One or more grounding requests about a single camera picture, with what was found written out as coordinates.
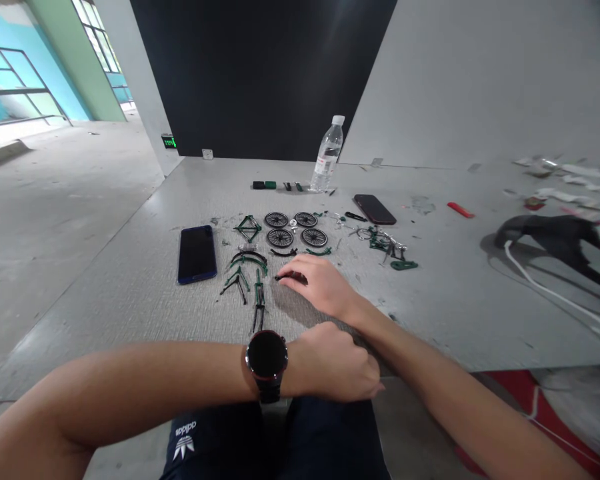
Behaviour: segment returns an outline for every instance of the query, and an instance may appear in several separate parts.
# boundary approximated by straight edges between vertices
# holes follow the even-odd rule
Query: smartphone
[[[369,220],[376,225],[394,225],[395,217],[380,203],[374,195],[356,195],[353,201]]]
[[[211,226],[204,225],[182,230],[180,232],[178,283],[185,285],[214,278],[217,274]]]

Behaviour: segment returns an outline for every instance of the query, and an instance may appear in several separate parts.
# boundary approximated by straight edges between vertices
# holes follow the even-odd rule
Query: red utility knife
[[[464,208],[462,208],[460,205],[458,205],[456,202],[449,202],[447,204],[448,207],[451,207],[452,209],[456,210],[456,212],[458,212],[460,215],[462,215],[463,217],[466,218],[474,218],[475,215],[472,214],[469,210],[466,210]]]

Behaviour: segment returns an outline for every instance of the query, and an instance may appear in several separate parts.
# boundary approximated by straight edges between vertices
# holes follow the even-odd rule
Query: forearm
[[[432,416],[494,479],[589,476],[558,446],[438,350],[361,300],[346,322],[420,396]]]
[[[301,395],[298,348],[288,349],[281,393]],[[0,417],[1,478],[82,478],[100,446],[185,411],[255,400],[241,345],[164,342],[94,353],[54,370]]]

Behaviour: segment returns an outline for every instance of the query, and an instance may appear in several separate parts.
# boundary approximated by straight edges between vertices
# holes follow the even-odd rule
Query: smartwatch
[[[247,346],[245,360],[260,390],[260,402],[275,403],[280,400],[282,374],[289,360],[285,338],[273,330],[256,333]]]

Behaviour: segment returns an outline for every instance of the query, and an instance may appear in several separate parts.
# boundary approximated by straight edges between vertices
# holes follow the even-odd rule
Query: hand
[[[385,389],[380,367],[347,332],[324,322],[289,344],[283,389],[338,402],[372,399]]]
[[[302,273],[304,285],[293,278],[283,278],[280,285],[295,290],[318,310],[338,320],[345,321],[347,311],[360,302],[358,295],[333,264],[314,255],[298,255],[278,272],[278,276],[292,272]]]

